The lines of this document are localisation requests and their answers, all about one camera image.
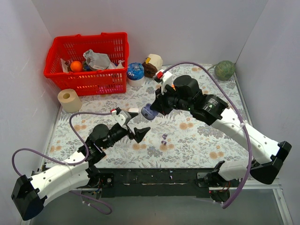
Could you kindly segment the purple earbud charging case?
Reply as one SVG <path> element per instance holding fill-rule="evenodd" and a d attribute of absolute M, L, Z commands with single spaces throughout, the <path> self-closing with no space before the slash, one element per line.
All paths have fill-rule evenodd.
<path fill-rule="evenodd" d="M 154 120 L 155 117 L 158 115 L 158 112 L 155 111 L 155 110 L 152 110 L 151 108 L 151 104 L 146 104 L 146 106 L 144 106 L 142 109 L 141 109 L 141 113 L 142 113 L 142 116 L 144 118 L 146 118 L 147 120 Z"/>

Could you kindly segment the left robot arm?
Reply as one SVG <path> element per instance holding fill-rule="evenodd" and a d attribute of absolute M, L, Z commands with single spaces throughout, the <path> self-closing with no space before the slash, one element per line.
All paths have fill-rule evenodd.
<path fill-rule="evenodd" d="M 64 161 L 57 161 L 56 166 L 31 177 L 19 171 L 11 199 L 24 221 L 37 216 L 43 208 L 57 197 L 75 188 L 99 184 L 99 171 L 95 167 L 105 156 L 105 149 L 127 136 L 140 143 L 150 131 L 150 127 L 130 129 L 128 123 L 138 115 L 119 108 L 109 112 L 116 120 L 111 128 L 105 124 L 96 125 L 83 146 Z"/>

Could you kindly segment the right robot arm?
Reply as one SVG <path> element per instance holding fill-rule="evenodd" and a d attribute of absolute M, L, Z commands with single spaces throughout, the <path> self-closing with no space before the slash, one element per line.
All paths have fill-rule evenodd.
<path fill-rule="evenodd" d="M 212 181 L 223 186 L 230 180 L 243 178 L 247 171 L 263 184 L 273 183 L 292 148 L 290 143 L 269 139 L 251 125 L 241 122 L 225 101 L 215 95 L 203 94 L 197 80 L 189 75 L 173 80 L 171 73 L 158 72 L 155 81 L 161 87 L 155 91 L 151 110 L 162 115 L 173 109 L 188 111 L 193 118 L 223 132 L 243 148 L 252 148 L 249 160 L 218 163 L 211 175 L 205 178 L 206 183 Z"/>

